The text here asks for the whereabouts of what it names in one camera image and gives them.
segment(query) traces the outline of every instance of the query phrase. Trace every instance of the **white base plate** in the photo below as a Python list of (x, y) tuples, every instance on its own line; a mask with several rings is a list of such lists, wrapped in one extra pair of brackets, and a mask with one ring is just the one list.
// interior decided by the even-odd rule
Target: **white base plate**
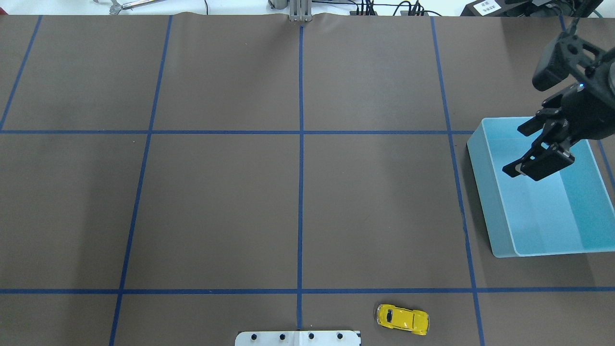
[(241, 332), (235, 346), (361, 346), (360, 331)]

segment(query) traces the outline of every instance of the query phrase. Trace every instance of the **blue tape line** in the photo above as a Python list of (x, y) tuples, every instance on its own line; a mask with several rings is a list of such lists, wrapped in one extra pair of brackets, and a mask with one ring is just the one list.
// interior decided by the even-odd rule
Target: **blue tape line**
[(456, 135), (473, 134), (474, 131), (470, 130), (348, 130), (348, 131), (336, 131), (336, 130), (0, 130), (0, 134), (76, 134), (76, 135), (89, 135), (89, 134), (122, 134), (122, 135), (134, 135), (134, 134), (155, 134), (155, 135), (187, 135), (187, 134), (220, 134), (220, 135), (447, 135), (452, 133)]
[(303, 26), (299, 27), (299, 201), (297, 222), (297, 330), (303, 326)]
[(162, 82), (162, 74), (164, 72), (164, 62), (166, 59), (166, 55), (167, 55), (167, 48), (169, 46), (169, 35), (171, 33), (171, 24), (173, 23), (173, 16), (170, 15), (169, 16), (169, 22), (167, 24), (167, 34), (165, 35), (164, 38), (164, 47), (162, 48), (162, 58), (160, 61), (160, 68), (158, 71), (158, 80), (156, 82), (156, 91), (154, 93), (154, 102), (152, 104), (152, 112), (151, 112), (151, 116), (149, 118), (149, 133), (148, 133), (148, 138), (145, 141), (145, 149), (143, 150), (143, 160), (141, 162), (141, 172), (139, 173), (139, 182), (137, 184), (137, 195), (135, 197), (135, 204), (134, 207), (132, 209), (132, 219), (130, 221), (130, 230), (128, 233), (128, 241), (126, 244), (126, 252), (124, 254), (124, 264), (122, 265), (122, 276), (120, 278), (120, 282), (119, 282), (119, 290), (120, 293), (117, 295), (117, 301), (116, 301), (116, 309), (115, 309), (115, 313), (113, 315), (113, 324), (111, 326), (111, 336), (109, 337), (109, 346), (113, 346), (113, 344), (115, 343), (115, 335), (116, 335), (116, 331), (117, 331), (117, 322), (119, 320), (119, 313), (120, 313), (120, 309), (122, 307), (122, 291), (124, 290), (124, 286), (126, 284), (126, 273), (128, 271), (128, 262), (130, 259), (130, 250), (132, 248), (132, 239), (133, 239), (133, 235), (135, 233), (135, 224), (137, 222), (137, 212), (139, 209), (139, 202), (141, 200), (141, 190), (143, 188), (143, 178), (145, 177), (145, 167), (147, 165), (147, 161), (148, 161), (148, 154), (149, 154), (149, 145), (151, 143), (151, 138), (152, 138), (152, 129), (154, 127), (154, 119), (156, 117), (156, 107), (158, 104), (158, 95), (160, 93), (160, 84)]
[(17, 85), (19, 84), (19, 80), (22, 78), (23, 69), (24, 67), (26, 67), (26, 62), (28, 61), (28, 56), (30, 55), (30, 51), (32, 50), (32, 45), (34, 44), (36, 33), (38, 33), (38, 29), (41, 26), (41, 20), (42, 20), (42, 16), (40, 15), (38, 20), (36, 21), (36, 25), (34, 26), (32, 37), (30, 37), (30, 43), (28, 43), (26, 54), (23, 55), (22, 65), (19, 66), (19, 71), (17, 71), (17, 77), (15, 77), (15, 82), (13, 83), (13, 89), (11, 89), (10, 94), (9, 94), (9, 99), (6, 102), (6, 106), (4, 107), (4, 112), (2, 113), (2, 119), (0, 119), (0, 130), (4, 126), (4, 122), (6, 121), (6, 116), (9, 114), (10, 104), (13, 102), (13, 96), (15, 96), (15, 91), (17, 91)]
[(298, 135), (300, 131), (278, 130), (153, 130), (153, 134)]
[(538, 292), (614, 292), (615, 286), (601, 287), (503, 287), (477, 288), (478, 293), (538, 293)]
[[(257, 289), (31, 289), (2, 288), (0, 294), (122, 294), (126, 295), (241, 295), (297, 294), (294, 288)], [(447, 293), (615, 292), (615, 286), (495, 287), (495, 288), (303, 288), (302, 294), (447, 294)]]
[(0, 134), (24, 134), (24, 135), (138, 135), (147, 134), (147, 130), (2, 130)]
[(446, 91), (444, 87), (444, 78), (442, 76), (442, 64), (440, 62), (440, 51), (438, 49), (438, 38), (435, 30), (435, 22), (434, 18), (431, 19), (431, 33), (434, 39), (434, 50), (435, 50), (435, 61), (438, 67), (438, 78), (440, 80), (440, 93), (442, 94), (442, 107), (444, 107), (444, 117), (446, 119), (446, 129), (448, 131), (448, 146), (451, 151), (451, 160), (453, 164), (453, 173), (455, 177), (455, 187), (457, 189), (457, 200), (459, 203), (459, 210), (461, 211), (461, 219), (463, 222), (463, 232), (466, 241), (466, 257), (467, 257), (467, 266), (468, 271), (470, 273), (470, 283), (472, 284), (472, 289), (474, 290), (472, 293), (472, 297), (474, 299), (474, 312), (476, 314), (476, 325), (478, 329), (478, 339), (480, 341), (481, 346), (485, 346), (485, 336), (483, 333), (483, 321), (480, 315), (480, 306), (478, 304), (478, 294), (476, 292), (476, 279), (474, 276), (474, 263), (472, 261), (472, 249), (470, 248), (470, 238), (467, 232), (467, 220), (466, 220), (466, 211), (463, 205), (463, 197), (461, 196), (461, 183), (459, 181), (459, 171), (457, 167), (457, 159), (455, 157), (455, 149), (453, 142), (453, 133), (451, 131), (451, 119), (448, 114), (448, 103), (446, 101)]
[(116, 308), (115, 311), (113, 312), (113, 324), (111, 326), (111, 335), (109, 336), (109, 346), (113, 346), (115, 344), (115, 335), (117, 333), (117, 321), (119, 319), (119, 310), (122, 307), (122, 298), (123, 298), (123, 294), (120, 291), (120, 293), (117, 294), (117, 300), (116, 300)]
[(118, 289), (0, 288), (0, 294), (117, 294)]
[(472, 288), (304, 288), (304, 294), (472, 293)]
[(299, 130), (303, 131), (303, 26), (299, 27)]
[(448, 131), (438, 130), (349, 130), (349, 131), (321, 131), (308, 130), (304, 131), (306, 135), (446, 135)]
[(611, 165), (609, 163), (609, 159), (606, 157), (605, 148), (602, 145), (602, 141), (598, 140), (598, 147), (600, 148), (600, 154), (602, 155), (602, 160), (605, 162), (606, 173), (609, 176), (609, 180), (611, 181), (611, 186), (613, 190), (615, 190), (615, 178), (613, 177), (613, 171), (611, 170)]
[(125, 289), (124, 294), (296, 294), (294, 288), (261, 288), (261, 289)]
[(562, 17), (561, 14), (559, 17), (560, 17), (561, 30), (566, 31), (566, 23), (564, 23), (564, 17)]

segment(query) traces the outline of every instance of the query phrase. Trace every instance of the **plastic bin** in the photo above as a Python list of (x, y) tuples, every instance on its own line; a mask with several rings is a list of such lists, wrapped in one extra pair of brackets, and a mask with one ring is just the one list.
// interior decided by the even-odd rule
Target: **plastic bin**
[(574, 164), (538, 182), (502, 171), (538, 136), (517, 131), (528, 119), (485, 118), (467, 142), (493, 254), (615, 251), (615, 212), (588, 141), (572, 147)]

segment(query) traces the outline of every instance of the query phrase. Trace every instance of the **toy car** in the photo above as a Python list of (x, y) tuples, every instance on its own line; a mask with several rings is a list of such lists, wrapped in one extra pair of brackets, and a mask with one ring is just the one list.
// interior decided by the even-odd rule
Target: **toy car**
[(426, 335), (429, 315), (420, 310), (408, 310), (391, 304), (380, 304), (376, 309), (376, 322), (383, 327)]

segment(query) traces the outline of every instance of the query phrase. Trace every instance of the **metal bracket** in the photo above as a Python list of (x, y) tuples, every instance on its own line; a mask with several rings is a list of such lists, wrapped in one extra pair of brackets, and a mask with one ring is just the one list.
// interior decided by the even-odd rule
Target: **metal bracket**
[(109, 14), (117, 15), (117, 14), (120, 13), (121, 10), (130, 10), (130, 9), (134, 9), (136, 7), (145, 6), (145, 5), (149, 5), (149, 4), (154, 4), (155, 2), (160, 2), (160, 1), (164, 1), (164, 0), (136, 0), (136, 1), (132, 1), (132, 2), (127, 2), (127, 3), (123, 4), (123, 5), (120, 5), (117, 2), (117, 0), (111, 0), (111, 1), (113, 2), (113, 5), (111, 5), (111, 8), (109, 8)]
[(312, 0), (290, 0), (291, 22), (312, 21)]

